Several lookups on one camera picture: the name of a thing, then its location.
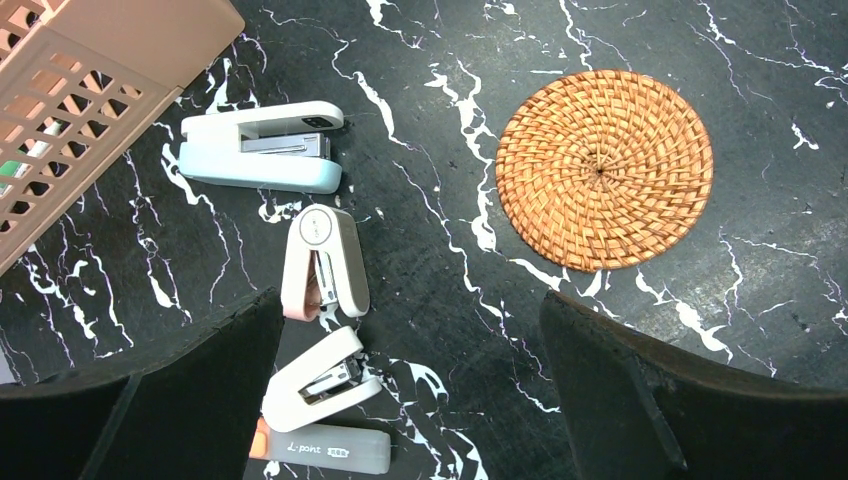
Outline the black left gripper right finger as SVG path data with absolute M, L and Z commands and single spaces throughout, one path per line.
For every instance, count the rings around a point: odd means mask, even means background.
M 539 326 L 582 479 L 843 479 L 847 394 L 753 374 L 550 291 Z

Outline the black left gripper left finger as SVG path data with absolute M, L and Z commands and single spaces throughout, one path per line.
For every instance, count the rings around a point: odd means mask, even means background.
M 1 389 L 5 479 L 239 479 L 284 320 L 277 289 L 37 383 Z

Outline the woven rattan coaster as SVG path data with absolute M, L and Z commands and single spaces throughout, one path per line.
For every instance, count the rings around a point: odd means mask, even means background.
M 570 74 L 529 96 L 495 158 L 521 239 L 583 272 L 630 267 L 683 239 L 708 203 L 714 158 L 695 109 L 631 71 Z

